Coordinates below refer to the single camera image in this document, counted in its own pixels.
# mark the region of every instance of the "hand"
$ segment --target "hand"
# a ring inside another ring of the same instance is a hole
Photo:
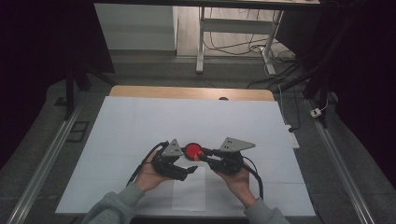
[[[215,173],[225,181],[228,189],[239,199],[245,208],[249,208],[256,202],[256,198],[249,187],[249,172],[246,169],[242,168],[239,173],[234,175]]]
[[[152,158],[158,150],[153,151],[146,162],[151,162]],[[163,181],[169,180],[170,178],[165,177],[163,175],[157,174],[154,168],[152,167],[151,163],[143,164],[142,169],[140,170],[139,174],[137,175],[134,183],[143,191],[149,191],[151,189],[157,188]]]

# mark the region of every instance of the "table leg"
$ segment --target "table leg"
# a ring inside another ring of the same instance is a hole
[[[271,57],[269,56],[269,52],[274,41],[274,37],[276,34],[277,27],[279,25],[280,17],[282,16],[283,11],[275,11],[275,17],[273,21],[273,25],[271,27],[271,31],[268,34],[267,42],[265,43],[265,48],[262,48],[262,57],[264,58],[265,67],[267,68],[268,75],[275,75],[276,71],[274,69],[274,65],[271,61]]]
[[[201,7],[201,17],[199,21],[197,66],[196,66],[197,74],[202,74],[204,72],[204,25],[205,25],[205,8]]]

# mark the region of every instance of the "wrist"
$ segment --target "wrist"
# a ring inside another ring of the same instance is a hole
[[[137,187],[140,188],[143,192],[146,192],[149,190],[148,185],[145,184],[145,181],[140,181],[140,180],[136,179],[134,184],[137,185]]]
[[[257,201],[257,199],[254,197],[253,193],[250,190],[240,193],[236,195],[236,197],[245,206],[246,209],[248,209]]]

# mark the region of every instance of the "gray sleeve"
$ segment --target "gray sleeve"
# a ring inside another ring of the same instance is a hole
[[[83,224],[122,223],[129,224],[136,216],[136,204],[144,192],[135,184],[129,184],[122,192],[109,192],[88,212]]]
[[[245,210],[245,215],[250,224],[289,224],[278,208],[270,209],[261,199]]]

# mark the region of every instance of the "wall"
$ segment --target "wall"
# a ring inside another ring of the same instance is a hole
[[[95,4],[95,8],[109,49],[176,49],[176,7]]]

